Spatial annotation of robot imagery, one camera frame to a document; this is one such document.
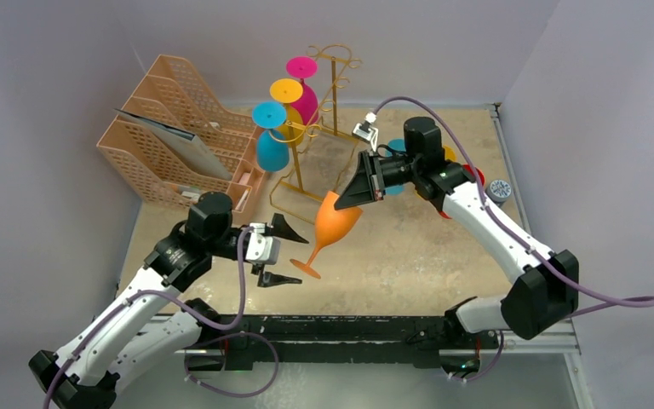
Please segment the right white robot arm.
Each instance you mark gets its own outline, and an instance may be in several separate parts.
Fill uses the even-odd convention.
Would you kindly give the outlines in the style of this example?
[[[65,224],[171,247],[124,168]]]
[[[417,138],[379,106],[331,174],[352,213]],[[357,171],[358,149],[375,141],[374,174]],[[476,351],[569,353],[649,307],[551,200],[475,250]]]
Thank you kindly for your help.
[[[404,122],[404,150],[377,152],[376,118],[368,114],[353,136],[368,143],[352,180],[335,202],[344,210],[383,199],[387,188],[414,185],[441,216],[462,225],[488,251],[511,284],[497,297],[474,297],[447,311],[446,340],[463,347],[478,332],[509,330],[530,340],[577,310],[579,262],[568,250],[555,252],[531,237],[485,196],[480,179],[446,159],[441,130],[428,117]]]

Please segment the red wine glass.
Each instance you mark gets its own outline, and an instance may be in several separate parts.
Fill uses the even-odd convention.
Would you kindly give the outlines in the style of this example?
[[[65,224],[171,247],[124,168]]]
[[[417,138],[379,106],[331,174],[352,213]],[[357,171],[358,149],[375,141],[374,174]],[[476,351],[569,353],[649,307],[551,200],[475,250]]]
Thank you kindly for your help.
[[[484,174],[482,173],[482,171],[481,171],[480,169],[476,169],[477,174],[474,174],[472,168],[471,168],[468,164],[462,164],[462,168],[463,168],[463,169],[464,169],[468,174],[470,174],[473,178],[477,178],[477,179],[479,180],[479,183],[480,183],[483,187],[485,186],[485,176],[484,176]],[[440,214],[443,218],[445,218],[445,219],[450,219],[450,217],[448,216],[448,214],[447,214],[446,212],[444,212],[443,210],[441,210],[441,211],[439,212],[439,214]]]

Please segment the orange wine glass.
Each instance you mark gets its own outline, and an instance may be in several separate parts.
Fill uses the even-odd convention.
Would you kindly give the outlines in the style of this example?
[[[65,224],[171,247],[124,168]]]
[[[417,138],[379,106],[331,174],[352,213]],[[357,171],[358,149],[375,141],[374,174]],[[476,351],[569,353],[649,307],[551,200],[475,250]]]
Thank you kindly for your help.
[[[343,210],[335,208],[336,201],[340,195],[329,191],[325,195],[315,218],[314,230],[316,243],[313,251],[306,262],[290,259],[290,263],[303,273],[321,279],[321,275],[312,267],[312,263],[318,253],[329,245],[342,240],[356,225],[358,219],[363,215],[359,207],[351,207]]]

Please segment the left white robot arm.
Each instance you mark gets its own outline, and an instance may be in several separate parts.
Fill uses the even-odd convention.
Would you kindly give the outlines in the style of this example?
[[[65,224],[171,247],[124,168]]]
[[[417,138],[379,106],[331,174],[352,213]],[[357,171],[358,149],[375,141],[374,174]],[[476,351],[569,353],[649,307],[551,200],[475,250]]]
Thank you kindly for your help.
[[[246,269],[252,268],[261,284],[284,282],[284,276],[265,269],[277,262],[284,239],[306,242],[279,213],[270,222],[236,227],[227,194],[202,194],[93,322],[58,350],[40,350],[29,360],[45,393],[43,407],[109,408],[159,358],[236,337],[246,306]],[[238,310],[229,321],[211,314],[199,299],[179,298],[216,258],[238,265]]]

